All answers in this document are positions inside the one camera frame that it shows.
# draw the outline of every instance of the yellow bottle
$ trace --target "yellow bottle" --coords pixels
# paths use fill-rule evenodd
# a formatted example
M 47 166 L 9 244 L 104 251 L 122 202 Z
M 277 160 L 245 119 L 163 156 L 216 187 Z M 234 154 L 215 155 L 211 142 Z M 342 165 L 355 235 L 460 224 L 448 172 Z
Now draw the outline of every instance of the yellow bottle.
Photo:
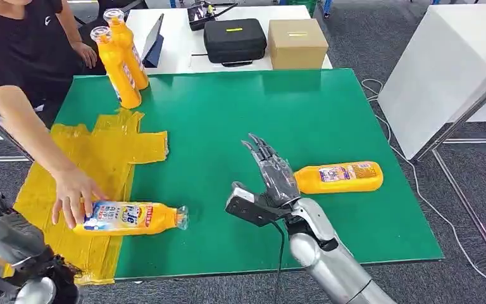
M 146 88 L 149 85 L 148 76 L 133 43 L 133 32 L 125 25 L 124 12 L 118 8 L 107 9 L 103 13 L 103 18 L 113 31 L 113 40 L 123 51 L 124 62 L 129 67 L 137 88 L 139 90 Z
M 123 60 L 122 51 L 112 41 L 111 29 L 95 27 L 90 32 L 90 37 L 97 43 L 99 57 L 105 66 L 116 95 L 120 99 L 120 104 L 127 109 L 138 107 L 141 102 L 139 90 L 131 77 L 129 67 Z
M 157 234 L 170 228 L 186 230 L 187 207 L 170 208 L 161 203 L 97 201 L 91 217 L 73 231 L 88 236 Z
M 373 161 L 308 166 L 294 176 L 306 194 L 374 191 L 383 184 L 383 172 Z

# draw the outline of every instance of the black t-shirt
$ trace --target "black t-shirt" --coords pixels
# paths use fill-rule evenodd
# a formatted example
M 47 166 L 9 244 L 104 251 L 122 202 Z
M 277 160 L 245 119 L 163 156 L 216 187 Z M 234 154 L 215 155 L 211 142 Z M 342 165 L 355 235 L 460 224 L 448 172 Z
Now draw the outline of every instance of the black t-shirt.
M 33 106 L 62 102 L 81 67 L 55 13 L 61 0 L 33 0 L 25 18 L 0 16 L 0 86 L 20 87 Z

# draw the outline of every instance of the yellow plastic bag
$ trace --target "yellow plastic bag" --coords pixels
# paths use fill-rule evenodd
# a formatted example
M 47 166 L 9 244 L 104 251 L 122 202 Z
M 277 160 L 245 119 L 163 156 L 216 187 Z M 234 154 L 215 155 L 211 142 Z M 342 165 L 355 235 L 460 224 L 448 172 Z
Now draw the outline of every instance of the yellow plastic bag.
M 120 109 L 117 115 L 100 115 L 90 133 L 83 124 L 54 125 L 51 136 L 57 145 L 110 199 L 129 201 L 136 163 L 160 162 L 168 154 L 167 132 L 139 134 L 144 114 Z M 67 228 L 62 214 L 51 223 L 55 181 L 38 163 L 27 175 L 14 208 L 44 231 L 55 253 L 83 270 L 78 284 L 114 282 L 122 237 L 78 236 Z

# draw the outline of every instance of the human hand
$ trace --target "human hand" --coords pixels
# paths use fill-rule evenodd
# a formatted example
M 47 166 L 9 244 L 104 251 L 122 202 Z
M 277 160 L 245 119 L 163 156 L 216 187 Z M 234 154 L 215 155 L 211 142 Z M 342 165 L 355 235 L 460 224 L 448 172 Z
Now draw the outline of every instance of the human hand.
M 97 62 L 96 52 L 88 45 L 83 42 L 72 42 L 72 49 L 81 56 L 88 68 L 94 68 Z
M 57 198 L 53 205 L 53 224 L 58 222 L 60 210 L 63 211 L 69 228 L 74 228 L 76 224 L 83 224 L 85 214 L 92 215 L 92 193 L 98 199 L 107 199 L 96 182 L 77 167 L 59 171 L 53 177 L 57 190 Z

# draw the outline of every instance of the cardboard box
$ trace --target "cardboard box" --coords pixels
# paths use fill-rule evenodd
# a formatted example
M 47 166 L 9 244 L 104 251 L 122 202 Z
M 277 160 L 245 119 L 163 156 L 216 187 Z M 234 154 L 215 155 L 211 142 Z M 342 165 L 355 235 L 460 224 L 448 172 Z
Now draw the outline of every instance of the cardboard box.
M 328 49 L 315 19 L 269 21 L 268 45 L 274 70 L 321 68 Z

